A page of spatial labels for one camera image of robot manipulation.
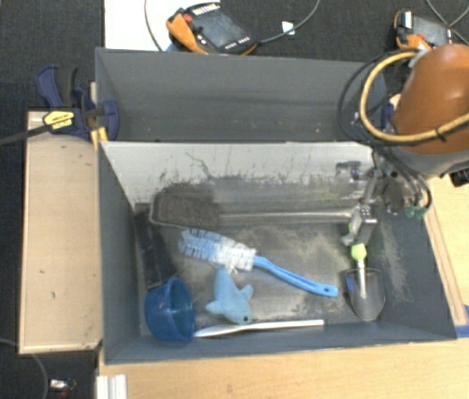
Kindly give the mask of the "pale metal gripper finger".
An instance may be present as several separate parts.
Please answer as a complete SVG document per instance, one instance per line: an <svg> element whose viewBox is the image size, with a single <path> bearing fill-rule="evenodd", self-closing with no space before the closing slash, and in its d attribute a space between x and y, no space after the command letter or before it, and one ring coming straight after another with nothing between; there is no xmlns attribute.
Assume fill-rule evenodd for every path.
<svg viewBox="0 0 469 399"><path fill-rule="evenodd" d="M353 212L351 219L348 222L348 232L341 238L341 242L345 246L352 246L357 243L358 231L361 227L361 214L360 210L356 209Z"/></svg>
<svg viewBox="0 0 469 399"><path fill-rule="evenodd" d="M360 224L357 232L357 242L367 245L377 226L378 219L375 217L373 207L371 205L362 206L360 208Z"/></svg>

